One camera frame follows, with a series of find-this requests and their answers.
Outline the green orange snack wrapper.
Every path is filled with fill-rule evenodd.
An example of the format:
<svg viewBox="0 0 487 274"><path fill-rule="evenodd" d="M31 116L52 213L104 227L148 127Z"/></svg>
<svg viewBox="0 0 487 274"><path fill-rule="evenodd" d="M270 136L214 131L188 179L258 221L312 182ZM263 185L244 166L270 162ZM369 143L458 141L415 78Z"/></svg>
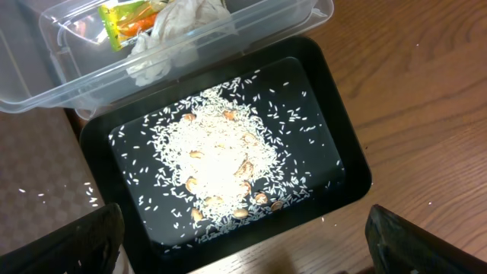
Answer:
<svg viewBox="0 0 487 274"><path fill-rule="evenodd" d="M140 33L151 30L158 14L171 0L109 1L98 7L113 51L128 46Z"/></svg>

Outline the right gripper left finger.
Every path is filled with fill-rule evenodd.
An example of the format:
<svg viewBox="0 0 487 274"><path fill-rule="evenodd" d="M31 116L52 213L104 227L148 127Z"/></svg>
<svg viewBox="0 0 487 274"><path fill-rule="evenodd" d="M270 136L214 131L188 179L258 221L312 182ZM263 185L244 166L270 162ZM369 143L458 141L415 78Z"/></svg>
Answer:
<svg viewBox="0 0 487 274"><path fill-rule="evenodd" d="M1 256L1 273L112 273L125 232L116 203Z"/></svg>

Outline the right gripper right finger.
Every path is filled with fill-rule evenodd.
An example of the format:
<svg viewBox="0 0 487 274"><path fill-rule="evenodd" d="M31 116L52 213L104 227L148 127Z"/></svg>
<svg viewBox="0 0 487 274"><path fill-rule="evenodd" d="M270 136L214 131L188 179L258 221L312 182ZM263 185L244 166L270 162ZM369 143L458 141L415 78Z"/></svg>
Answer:
<svg viewBox="0 0 487 274"><path fill-rule="evenodd" d="M485 273L486 262L380 205L373 205L365 237L376 273Z"/></svg>

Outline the white napkin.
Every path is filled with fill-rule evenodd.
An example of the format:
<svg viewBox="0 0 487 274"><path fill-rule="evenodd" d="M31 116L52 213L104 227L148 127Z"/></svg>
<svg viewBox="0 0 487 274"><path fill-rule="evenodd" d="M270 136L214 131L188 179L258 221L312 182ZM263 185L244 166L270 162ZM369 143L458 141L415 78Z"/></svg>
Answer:
<svg viewBox="0 0 487 274"><path fill-rule="evenodd" d="M213 21L230 17L229 10L221 0L179 0L171 2L155 18L150 34L141 33L132 48L130 56L146 54L150 49L161 46L192 30ZM145 61L126 69L139 87L164 77L171 70L166 53L158 53Z"/></svg>

